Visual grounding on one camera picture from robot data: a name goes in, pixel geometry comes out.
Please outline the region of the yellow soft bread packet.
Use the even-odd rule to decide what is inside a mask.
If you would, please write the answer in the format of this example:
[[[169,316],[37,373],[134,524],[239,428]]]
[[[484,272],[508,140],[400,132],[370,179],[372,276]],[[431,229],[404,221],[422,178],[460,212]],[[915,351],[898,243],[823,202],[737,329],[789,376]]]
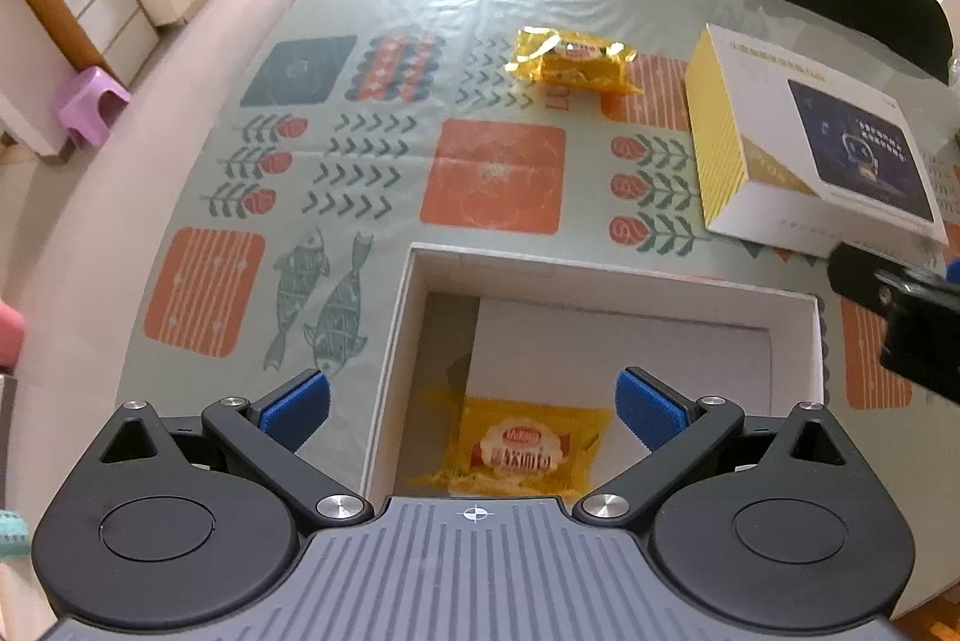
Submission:
[[[590,474],[613,412],[457,394],[416,394],[397,483],[426,495],[558,496],[571,504]]]

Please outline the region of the open white cardboard box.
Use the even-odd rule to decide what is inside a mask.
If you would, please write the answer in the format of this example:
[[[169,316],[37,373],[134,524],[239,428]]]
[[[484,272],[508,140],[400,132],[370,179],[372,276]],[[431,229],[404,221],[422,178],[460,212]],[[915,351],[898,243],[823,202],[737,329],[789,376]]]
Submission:
[[[400,277],[361,490],[426,495],[467,398],[608,409],[639,366],[690,398],[786,416],[823,398],[814,297],[416,243]]]

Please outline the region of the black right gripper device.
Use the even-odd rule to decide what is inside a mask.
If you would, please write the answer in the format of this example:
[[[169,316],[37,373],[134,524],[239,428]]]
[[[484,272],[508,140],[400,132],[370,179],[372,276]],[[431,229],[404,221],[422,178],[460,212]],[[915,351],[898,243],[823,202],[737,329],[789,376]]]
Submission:
[[[958,260],[944,274],[839,243],[827,261],[830,287],[885,324],[878,363],[958,404]]]

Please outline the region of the white yellow striped product box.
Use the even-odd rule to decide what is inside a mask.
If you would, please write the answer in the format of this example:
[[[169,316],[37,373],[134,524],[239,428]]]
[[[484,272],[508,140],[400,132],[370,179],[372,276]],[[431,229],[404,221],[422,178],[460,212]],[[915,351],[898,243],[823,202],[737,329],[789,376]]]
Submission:
[[[716,24],[701,32],[683,87],[706,230],[815,258],[850,243],[928,264],[947,248],[892,97]]]

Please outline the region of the patterned plastic tablecloth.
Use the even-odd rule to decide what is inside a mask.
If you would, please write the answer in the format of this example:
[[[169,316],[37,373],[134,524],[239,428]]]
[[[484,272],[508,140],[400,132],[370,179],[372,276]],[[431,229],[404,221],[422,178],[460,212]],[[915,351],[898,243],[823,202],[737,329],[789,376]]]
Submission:
[[[828,404],[918,543],[905,604],[958,579],[958,410],[877,365],[820,261],[719,237],[701,219],[682,77],[709,24],[818,59],[895,98],[947,215],[958,100],[889,48],[781,0],[296,0],[245,73],[172,214],[122,393],[165,414],[313,365],[306,339],[353,270],[363,350],[332,360],[337,479],[361,476],[400,266],[416,242],[678,272],[810,293]],[[635,48],[641,95],[519,81],[517,31]]]

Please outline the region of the purple plastic stool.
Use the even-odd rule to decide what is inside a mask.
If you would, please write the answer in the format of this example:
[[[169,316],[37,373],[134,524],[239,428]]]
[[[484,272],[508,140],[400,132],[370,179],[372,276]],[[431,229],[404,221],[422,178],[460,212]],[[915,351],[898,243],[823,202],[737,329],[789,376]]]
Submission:
[[[75,74],[55,97],[55,114],[69,133],[86,144],[102,148],[110,136],[109,125],[101,113],[101,102],[109,97],[122,107],[130,102],[130,92],[116,77],[99,66]]]

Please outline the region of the yellow cake snack packet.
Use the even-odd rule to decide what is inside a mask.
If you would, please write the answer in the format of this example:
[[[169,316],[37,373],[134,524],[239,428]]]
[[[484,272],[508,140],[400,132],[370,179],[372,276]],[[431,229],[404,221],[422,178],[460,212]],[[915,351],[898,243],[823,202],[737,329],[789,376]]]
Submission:
[[[597,94],[641,95],[631,81],[635,48],[583,32],[524,26],[517,31],[505,71],[519,81],[583,89]]]

